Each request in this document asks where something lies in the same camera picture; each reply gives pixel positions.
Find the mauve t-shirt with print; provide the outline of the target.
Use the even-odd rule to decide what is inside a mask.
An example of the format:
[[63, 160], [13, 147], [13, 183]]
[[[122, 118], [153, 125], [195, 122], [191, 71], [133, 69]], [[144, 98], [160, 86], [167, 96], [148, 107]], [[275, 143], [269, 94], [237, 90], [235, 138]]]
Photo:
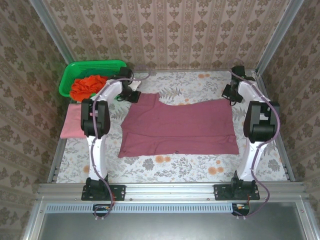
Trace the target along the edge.
[[226, 99], [168, 105], [158, 93], [143, 93], [129, 108], [121, 129], [119, 158], [239, 154]]

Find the light pink folded t-shirt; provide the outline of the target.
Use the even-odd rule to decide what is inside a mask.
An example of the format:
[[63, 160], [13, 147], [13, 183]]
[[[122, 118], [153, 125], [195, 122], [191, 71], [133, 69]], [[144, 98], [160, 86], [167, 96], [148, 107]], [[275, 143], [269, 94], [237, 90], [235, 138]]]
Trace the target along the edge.
[[81, 104], [71, 103], [68, 105], [65, 121], [60, 134], [61, 139], [86, 138], [81, 129]]

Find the aluminium side rail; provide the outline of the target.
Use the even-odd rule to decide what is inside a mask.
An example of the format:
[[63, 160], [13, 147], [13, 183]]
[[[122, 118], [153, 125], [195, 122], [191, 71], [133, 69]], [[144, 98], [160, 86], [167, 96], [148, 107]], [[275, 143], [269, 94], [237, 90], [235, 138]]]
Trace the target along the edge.
[[[256, 72], [255, 75], [256, 75], [256, 82], [257, 82], [258, 88], [266, 97], [269, 98], [262, 76], [258, 72]], [[282, 160], [282, 165], [283, 165], [287, 179], [291, 182], [295, 182], [296, 178], [294, 176], [294, 173], [286, 152], [286, 148], [280, 133], [275, 138], [275, 143], [278, 149], [279, 156]]]

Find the floral patterned tablecloth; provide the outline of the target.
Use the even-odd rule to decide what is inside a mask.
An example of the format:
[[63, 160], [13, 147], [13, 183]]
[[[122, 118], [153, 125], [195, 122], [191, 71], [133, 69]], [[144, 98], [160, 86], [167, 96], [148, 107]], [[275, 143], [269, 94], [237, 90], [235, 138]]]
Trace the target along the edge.
[[[185, 106], [219, 99], [231, 81], [228, 71], [155, 72], [139, 87], [143, 93], [159, 93], [168, 105]], [[191, 155], [157, 154], [119, 158], [121, 123], [131, 104], [114, 101], [110, 109], [111, 129], [106, 139], [106, 163], [111, 183], [228, 182], [240, 165], [246, 149], [243, 124], [248, 104], [232, 107], [233, 126], [239, 154]], [[59, 184], [84, 183], [89, 175], [88, 142], [84, 138], [66, 141], [56, 181]]]

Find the aluminium frame post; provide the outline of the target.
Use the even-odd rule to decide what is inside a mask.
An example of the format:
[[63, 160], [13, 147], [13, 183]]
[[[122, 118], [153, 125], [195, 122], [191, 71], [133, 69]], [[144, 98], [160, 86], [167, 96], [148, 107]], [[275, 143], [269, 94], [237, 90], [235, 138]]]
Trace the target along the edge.
[[43, 0], [29, 0], [67, 64], [75, 61]]
[[255, 70], [258, 74], [262, 75], [267, 68], [269, 62], [274, 56], [277, 48], [283, 40], [286, 32], [292, 24], [295, 16], [303, 5], [304, 0], [290, 0], [277, 27], [275, 28], [270, 41], [268, 42]]

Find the green plastic basket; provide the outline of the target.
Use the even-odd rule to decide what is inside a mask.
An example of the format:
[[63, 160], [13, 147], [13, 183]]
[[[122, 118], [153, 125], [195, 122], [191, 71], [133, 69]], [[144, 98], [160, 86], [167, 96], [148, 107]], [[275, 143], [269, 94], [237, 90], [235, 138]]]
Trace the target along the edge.
[[112, 75], [118, 74], [121, 67], [127, 67], [122, 60], [86, 60], [70, 63], [63, 72], [59, 84], [59, 93], [63, 97], [70, 97], [71, 86], [75, 79], [82, 78], [89, 70], [108, 70]]

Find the aluminium frame rail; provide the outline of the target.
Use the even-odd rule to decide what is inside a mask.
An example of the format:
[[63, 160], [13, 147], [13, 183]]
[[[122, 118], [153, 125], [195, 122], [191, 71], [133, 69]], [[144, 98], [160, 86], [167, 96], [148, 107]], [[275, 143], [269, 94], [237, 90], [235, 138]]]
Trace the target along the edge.
[[[215, 185], [222, 182], [124, 183], [124, 203], [214, 203]], [[264, 181], [270, 202], [298, 202], [308, 198], [304, 184], [294, 181]], [[35, 200], [48, 203], [80, 203], [83, 183], [42, 183]]]

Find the orange-red crumpled t-shirt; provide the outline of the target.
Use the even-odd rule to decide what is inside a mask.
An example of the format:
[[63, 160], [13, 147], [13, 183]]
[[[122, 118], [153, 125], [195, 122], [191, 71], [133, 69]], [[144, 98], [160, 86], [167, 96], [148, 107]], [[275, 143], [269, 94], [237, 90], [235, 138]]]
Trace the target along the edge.
[[108, 81], [107, 76], [91, 75], [85, 78], [77, 78], [71, 85], [70, 97], [77, 102], [89, 99], [93, 94], [97, 94]]

